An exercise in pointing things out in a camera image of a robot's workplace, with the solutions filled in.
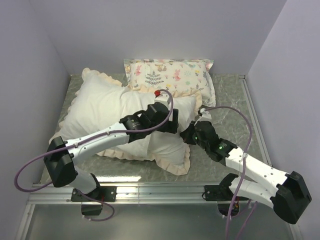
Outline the white pillow with cream ruffle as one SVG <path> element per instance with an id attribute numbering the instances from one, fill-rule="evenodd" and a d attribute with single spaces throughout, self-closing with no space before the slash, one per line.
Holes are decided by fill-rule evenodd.
<path id="1" fill-rule="evenodd" d="M 155 88 L 141 86 L 134 90 L 105 73 L 85 68 L 83 83 L 67 109 L 54 137 L 80 138 L 104 130 L 121 118 L 145 110 L 155 99 Z M 99 156 L 155 161 L 158 167 L 176 176 L 190 169 L 190 148 L 179 134 L 155 131 L 146 138 L 99 152 Z"/>

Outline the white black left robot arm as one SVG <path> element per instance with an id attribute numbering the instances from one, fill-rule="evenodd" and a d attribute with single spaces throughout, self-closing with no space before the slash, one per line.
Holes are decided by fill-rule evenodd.
<path id="1" fill-rule="evenodd" d="M 94 174 L 77 165 L 97 153 L 144 139 L 155 131 L 175 134 L 178 116 L 178 109 L 156 102 L 98 132 L 69 140 L 54 138 L 44 158 L 53 186 L 71 186 L 89 201 L 96 201 L 101 195 L 100 183 Z"/>

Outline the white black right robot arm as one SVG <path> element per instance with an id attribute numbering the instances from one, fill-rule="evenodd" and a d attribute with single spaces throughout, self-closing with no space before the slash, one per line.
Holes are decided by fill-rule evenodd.
<path id="1" fill-rule="evenodd" d="M 244 155 L 236 144 L 220 138 L 209 121 L 192 121 L 180 133 L 188 145 L 198 145 L 209 158 L 228 168 L 244 173 L 247 180 L 229 173 L 219 184 L 223 199 L 231 200 L 236 195 L 262 203 L 289 224 L 296 224 L 312 197 L 301 174 L 287 173 L 262 161 Z"/>

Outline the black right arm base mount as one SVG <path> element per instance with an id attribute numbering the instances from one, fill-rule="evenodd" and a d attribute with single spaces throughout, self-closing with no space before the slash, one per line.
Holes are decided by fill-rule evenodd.
<path id="1" fill-rule="evenodd" d="M 227 217 L 233 193 L 220 185 L 205 185 L 201 197 L 207 202 L 217 202 L 217 208 L 223 218 Z M 244 214 L 251 204 L 251 200 L 237 196 L 231 208 L 230 218 L 234 219 Z"/>

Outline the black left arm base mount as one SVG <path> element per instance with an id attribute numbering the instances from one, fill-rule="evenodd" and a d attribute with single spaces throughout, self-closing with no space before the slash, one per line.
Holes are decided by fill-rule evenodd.
<path id="1" fill-rule="evenodd" d="M 116 186 L 100 186 L 87 194 L 74 188 L 70 201 L 72 203 L 81 203 L 80 210 L 84 219 L 91 222 L 104 222 L 115 215 L 115 208 L 110 203 L 116 201 L 116 195 Z M 104 206 L 111 210 L 110 215 L 105 218 L 96 218 L 102 213 Z"/>

